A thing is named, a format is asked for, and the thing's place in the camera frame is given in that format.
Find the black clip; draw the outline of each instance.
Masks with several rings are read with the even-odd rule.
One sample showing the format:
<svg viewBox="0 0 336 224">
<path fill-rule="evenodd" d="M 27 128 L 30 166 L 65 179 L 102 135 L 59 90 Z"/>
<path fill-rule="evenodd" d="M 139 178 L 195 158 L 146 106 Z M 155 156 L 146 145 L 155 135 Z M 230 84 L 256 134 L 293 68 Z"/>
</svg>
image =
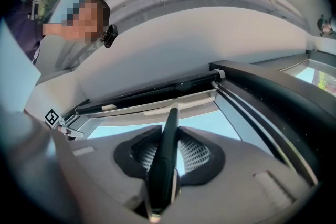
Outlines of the black clip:
<svg viewBox="0 0 336 224">
<path fill-rule="evenodd" d="M 109 29 L 104 33 L 103 37 L 100 39 L 100 42 L 103 42 L 106 48 L 110 48 L 112 43 L 118 35 L 118 30 L 116 25 L 110 25 Z"/>
</svg>

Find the person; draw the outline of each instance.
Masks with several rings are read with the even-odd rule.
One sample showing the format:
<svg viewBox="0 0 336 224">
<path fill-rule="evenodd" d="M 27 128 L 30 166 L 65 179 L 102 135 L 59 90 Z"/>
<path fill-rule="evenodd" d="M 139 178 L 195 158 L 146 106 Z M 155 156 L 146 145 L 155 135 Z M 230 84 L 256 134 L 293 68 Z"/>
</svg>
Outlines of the person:
<svg viewBox="0 0 336 224">
<path fill-rule="evenodd" d="M 30 20 L 28 14 L 32 5 L 16 0 L 4 19 L 17 43 L 36 63 L 40 42 L 46 35 L 58 35 L 68 41 L 95 42 L 109 26 L 110 8 L 104 0 L 81 0 L 74 3 L 72 14 L 58 24 L 38 24 Z"/>
<path fill-rule="evenodd" d="M 325 20 L 322 14 L 321 18 L 317 21 L 317 27 L 321 31 L 320 36 L 323 36 L 324 33 L 336 31 L 336 15 L 334 14 L 330 19 Z"/>
</svg>

